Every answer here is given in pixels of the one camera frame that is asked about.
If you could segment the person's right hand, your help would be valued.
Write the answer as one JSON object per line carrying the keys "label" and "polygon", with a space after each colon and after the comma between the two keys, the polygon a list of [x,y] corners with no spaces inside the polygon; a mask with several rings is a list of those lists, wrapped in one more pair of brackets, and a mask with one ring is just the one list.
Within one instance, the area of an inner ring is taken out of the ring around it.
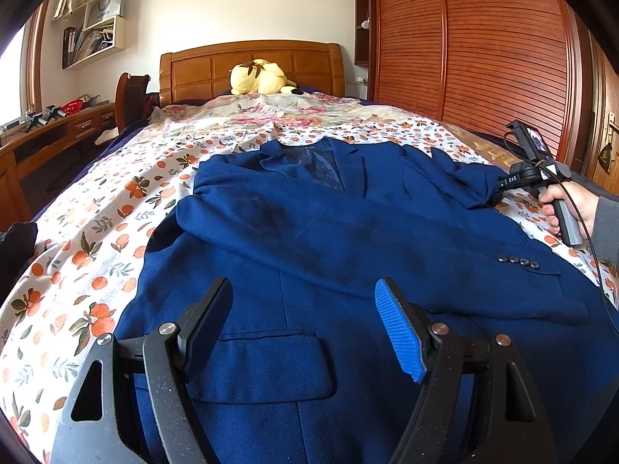
{"label": "person's right hand", "polygon": [[566,203],[571,216],[578,222],[582,236],[593,234],[599,200],[597,195],[573,181],[552,184],[544,193],[539,194],[538,201],[542,204],[541,211],[550,226],[549,232],[557,236],[560,224],[553,205],[555,200],[563,200]]}

